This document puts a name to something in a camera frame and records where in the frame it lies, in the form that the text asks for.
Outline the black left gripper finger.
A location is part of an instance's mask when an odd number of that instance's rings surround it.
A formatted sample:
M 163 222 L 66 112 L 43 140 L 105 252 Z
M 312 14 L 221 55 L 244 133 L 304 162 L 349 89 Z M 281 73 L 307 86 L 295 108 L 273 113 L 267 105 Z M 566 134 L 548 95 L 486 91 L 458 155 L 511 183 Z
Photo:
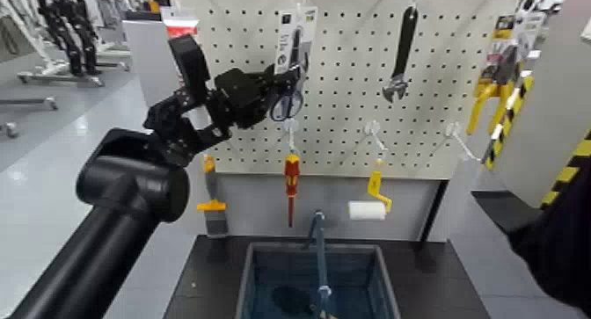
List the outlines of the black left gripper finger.
M 264 70 L 264 79 L 271 83 L 296 85 L 302 77 L 302 71 L 302 66 L 296 64 L 286 71 L 276 73 L 275 65 L 271 64 Z
M 303 94 L 297 87 L 286 89 L 279 94 L 273 104 L 273 109 L 300 110 L 303 106 Z

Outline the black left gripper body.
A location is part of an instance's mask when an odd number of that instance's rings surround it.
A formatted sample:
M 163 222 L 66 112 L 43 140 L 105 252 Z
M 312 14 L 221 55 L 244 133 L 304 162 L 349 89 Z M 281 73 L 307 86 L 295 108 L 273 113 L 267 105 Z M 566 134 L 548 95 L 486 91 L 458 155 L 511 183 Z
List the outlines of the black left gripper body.
M 215 87 L 226 95 L 232 119 L 240 129 L 247 129 L 266 118 L 271 101 L 277 97 L 274 67 L 246 73 L 233 68 L 215 77 Z

